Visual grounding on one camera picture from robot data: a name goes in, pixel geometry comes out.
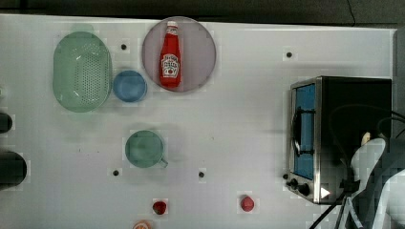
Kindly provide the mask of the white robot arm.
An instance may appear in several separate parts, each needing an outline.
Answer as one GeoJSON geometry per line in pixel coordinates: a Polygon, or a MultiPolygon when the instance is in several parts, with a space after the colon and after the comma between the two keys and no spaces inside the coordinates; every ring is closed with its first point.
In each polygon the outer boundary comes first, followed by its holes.
{"type": "Polygon", "coordinates": [[[390,181],[404,175],[404,140],[375,138],[352,158],[358,190],[348,196],[334,229],[383,229],[390,181]]]}

